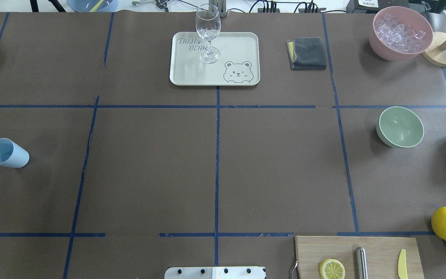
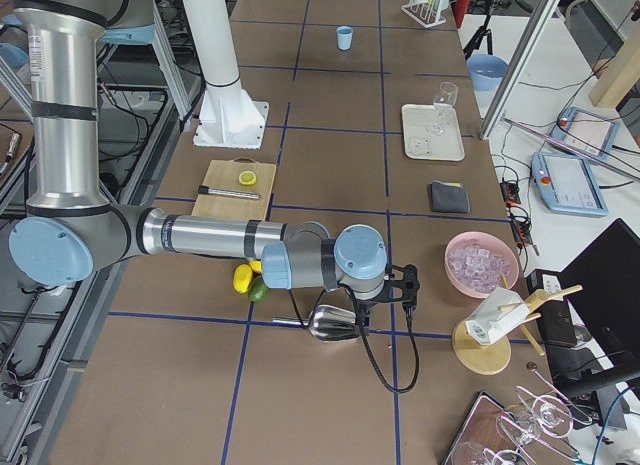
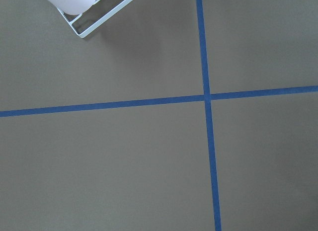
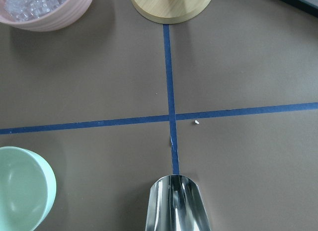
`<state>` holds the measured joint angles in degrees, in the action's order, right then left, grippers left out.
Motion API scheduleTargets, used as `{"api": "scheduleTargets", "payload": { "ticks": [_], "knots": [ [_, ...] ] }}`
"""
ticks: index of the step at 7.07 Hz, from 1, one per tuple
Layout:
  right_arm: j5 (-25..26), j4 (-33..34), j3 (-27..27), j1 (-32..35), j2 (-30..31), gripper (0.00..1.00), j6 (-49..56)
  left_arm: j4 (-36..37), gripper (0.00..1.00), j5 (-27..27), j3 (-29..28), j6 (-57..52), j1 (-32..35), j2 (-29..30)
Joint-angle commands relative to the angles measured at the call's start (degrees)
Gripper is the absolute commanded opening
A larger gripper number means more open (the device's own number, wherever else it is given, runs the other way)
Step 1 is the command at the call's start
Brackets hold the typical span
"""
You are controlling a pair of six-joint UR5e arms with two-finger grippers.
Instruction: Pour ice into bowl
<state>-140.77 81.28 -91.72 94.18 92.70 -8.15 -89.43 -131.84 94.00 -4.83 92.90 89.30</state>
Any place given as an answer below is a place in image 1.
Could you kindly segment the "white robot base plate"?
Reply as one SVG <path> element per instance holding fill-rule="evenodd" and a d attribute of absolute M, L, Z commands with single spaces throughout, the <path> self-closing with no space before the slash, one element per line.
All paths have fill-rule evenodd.
<path fill-rule="evenodd" d="M 171 267 L 165 272 L 165 279 L 265 279 L 264 267 Z"/>

